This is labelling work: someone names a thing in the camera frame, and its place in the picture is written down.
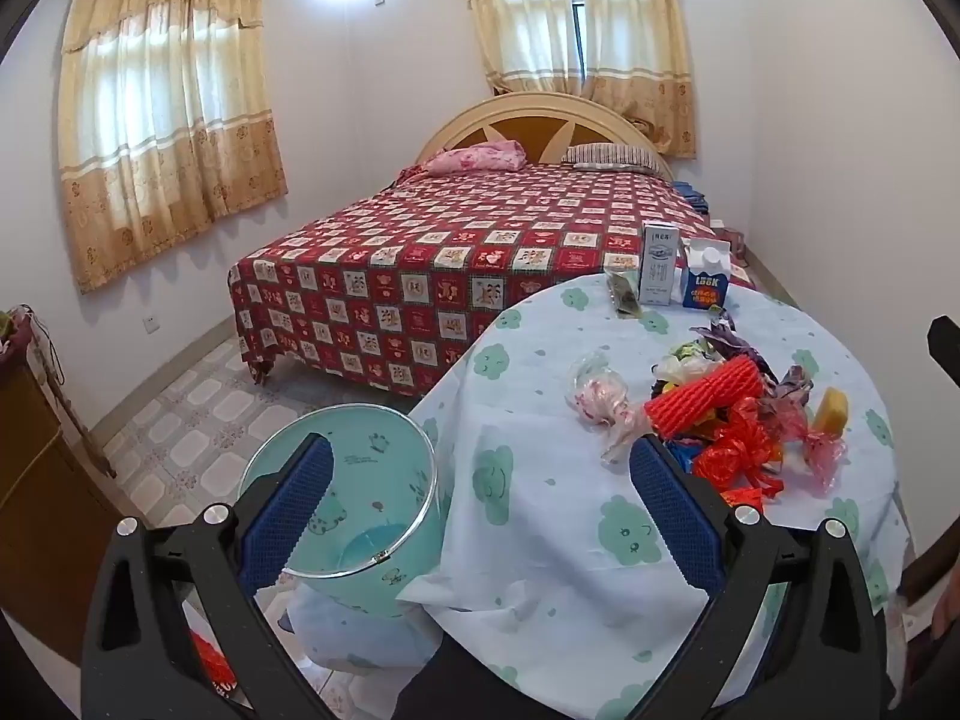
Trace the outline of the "person's right hand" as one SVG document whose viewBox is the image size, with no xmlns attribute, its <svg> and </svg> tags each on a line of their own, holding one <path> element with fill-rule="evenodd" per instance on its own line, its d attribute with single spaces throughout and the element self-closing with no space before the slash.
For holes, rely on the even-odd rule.
<svg viewBox="0 0 960 720">
<path fill-rule="evenodd" d="M 934 640 L 944 637 L 950 626 L 960 616 L 960 562 L 953 566 L 949 582 L 934 608 L 931 619 L 931 637 Z"/>
</svg>

